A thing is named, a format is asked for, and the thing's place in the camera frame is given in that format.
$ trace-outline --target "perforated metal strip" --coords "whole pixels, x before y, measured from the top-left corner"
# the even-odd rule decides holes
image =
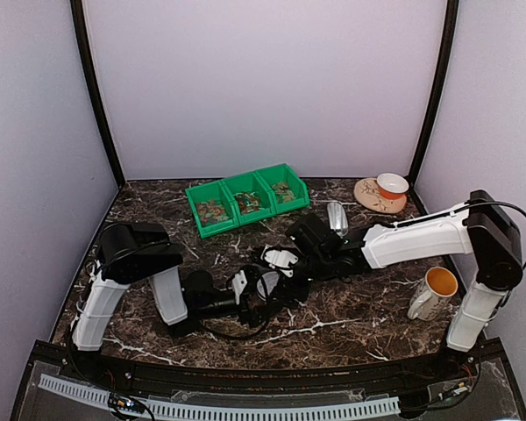
[[[109,392],[52,375],[41,375],[39,387],[56,395],[107,410]],[[361,403],[307,408],[218,408],[140,399],[157,420],[196,421],[350,421],[399,414],[399,399],[390,397]]]

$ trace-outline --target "robotic arm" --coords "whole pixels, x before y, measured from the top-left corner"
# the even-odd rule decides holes
[[[352,230],[343,237],[310,213],[287,230],[296,248],[257,252],[257,262],[274,270],[270,276],[245,266],[224,290],[214,288],[206,271],[195,271],[181,285],[181,255],[160,225],[110,225],[100,238],[97,271],[73,322],[72,340],[81,351],[98,350],[120,297],[144,278],[150,279],[164,321],[173,328],[188,326],[183,334],[203,318],[238,315],[251,327],[264,324],[270,312],[304,301],[313,281],[364,274],[400,261],[474,253],[479,270],[447,336],[450,349],[467,352],[522,279],[518,227],[497,206],[481,205],[492,201],[477,190],[449,210]]]

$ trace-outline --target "white wall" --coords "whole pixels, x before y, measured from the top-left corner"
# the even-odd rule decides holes
[[[446,1],[85,4],[127,178],[407,174]]]
[[[0,0],[0,420],[115,192],[70,2]]]
[[[526,0],[462,2],[418,193],[430,211],[486,189],[526,210]],[[520,224],[526,253],[526,224]],[[473,259],[458,259],[472,279]],[[488,328],[501,336],[526,400],[526,273]]]

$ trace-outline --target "item in green bin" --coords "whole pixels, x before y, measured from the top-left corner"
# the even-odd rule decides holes
[[[294,192],[288,188],[286,182],[277,182],[274,184],[273,191],[277,196],[277,203],[288,203],[296,199]]]
[[[208,202],[195,203],[195,207],[202,226],[218,224],[230,219],[224,206],[215,199],[210,199]]]
[[[260,199],[255,192],[240,191],[234,195],[234,198],[236,199],[236,202],[238,202],[239,211],[242,215],[258,211],[260,208]]]

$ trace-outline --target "mug handle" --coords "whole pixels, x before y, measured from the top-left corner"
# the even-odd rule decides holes
[[[432,298],[432,293],[429,290],[424,291],[409,307],[407,317],[415,320],[419,316],[419,310],[423,305]]]

